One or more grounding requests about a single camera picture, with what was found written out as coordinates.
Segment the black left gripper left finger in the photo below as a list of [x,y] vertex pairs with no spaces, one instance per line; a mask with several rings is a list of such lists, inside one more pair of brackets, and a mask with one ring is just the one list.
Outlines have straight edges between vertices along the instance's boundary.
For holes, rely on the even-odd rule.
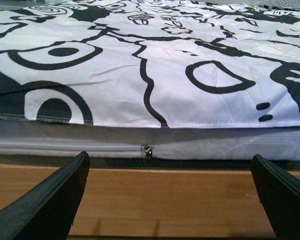
[[85,192],[85,151],[0,210],[0,240],[65,240]]

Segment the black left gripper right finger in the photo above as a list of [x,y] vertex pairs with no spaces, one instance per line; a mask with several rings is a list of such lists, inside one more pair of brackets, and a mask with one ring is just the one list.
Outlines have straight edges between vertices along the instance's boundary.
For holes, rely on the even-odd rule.
[[260,203],[279,240],[300,240],[300,179],[256,154],[251,173]]

